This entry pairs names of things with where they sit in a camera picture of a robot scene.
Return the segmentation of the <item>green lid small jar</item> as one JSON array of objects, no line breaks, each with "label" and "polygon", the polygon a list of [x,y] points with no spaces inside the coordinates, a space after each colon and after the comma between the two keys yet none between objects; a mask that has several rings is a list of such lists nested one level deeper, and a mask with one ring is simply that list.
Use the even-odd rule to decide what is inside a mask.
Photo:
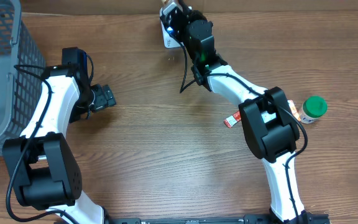
[{"label": "green lid small jar", "polygon": [[300,107],[300,121],[311,124],[320,119],[328,110],[328,105],[324,98],[320,96],[309,97]]}]

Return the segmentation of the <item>red stick snack packet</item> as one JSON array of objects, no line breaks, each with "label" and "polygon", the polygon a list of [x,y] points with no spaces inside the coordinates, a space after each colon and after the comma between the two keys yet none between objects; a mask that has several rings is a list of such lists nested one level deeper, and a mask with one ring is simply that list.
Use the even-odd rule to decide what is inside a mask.
[{"label": "red stick snack packet", "polygon": [[232,128],[234,125],[236,125],[238,122],[241,121],[241,115],[240,112],[237,111],[234,114],[230,115],[229,117],[227,117],[224,120],[224,124],[228,127],[228,128]]}]

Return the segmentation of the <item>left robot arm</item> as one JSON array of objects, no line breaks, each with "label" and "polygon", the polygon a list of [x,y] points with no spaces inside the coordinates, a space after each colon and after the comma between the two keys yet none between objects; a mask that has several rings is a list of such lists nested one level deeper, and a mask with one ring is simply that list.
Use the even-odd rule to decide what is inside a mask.
[{"label": "left robot arm", "polygon": [[10,176],[6,210],[17,222],[58,215],[64,223],[112,223],[108,211],[83,191],[81,171],[67,143],[67,127],[116,104],[108,85],[93,85],[94,64],[78,47],[62,50],[60,65],[14,68],[42,82],[30,122],[18,138],[8,139],[2,156]]}]

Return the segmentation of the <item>orange small snack packet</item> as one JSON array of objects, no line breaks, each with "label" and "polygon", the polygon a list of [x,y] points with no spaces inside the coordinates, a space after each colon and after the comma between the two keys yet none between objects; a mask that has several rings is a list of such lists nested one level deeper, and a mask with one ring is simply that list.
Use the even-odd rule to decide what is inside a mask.
[{"label": "orange small snack packet", "polygon": [[298,120],[301,121],[300,115],[298,113],[298,110],[293,102],[293,100],[288,100],[288,105],[290,107],[292,115]]}]

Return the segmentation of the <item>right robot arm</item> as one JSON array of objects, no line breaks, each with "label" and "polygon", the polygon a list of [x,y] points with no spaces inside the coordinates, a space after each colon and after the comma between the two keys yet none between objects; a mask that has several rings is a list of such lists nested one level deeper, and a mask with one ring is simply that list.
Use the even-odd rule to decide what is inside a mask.
[{"label": "right robot arm", "polygon": [[217,53],[213,23],[183,1],[167,0],[160,10],[166,47],[174,42],[192,62],[194,82],[239,108],[246,144],[263,162],[275,223],[308,223],[296,182],[296,141],[305,133],[293,116],[282,89],[266,89],[247,81]]}]

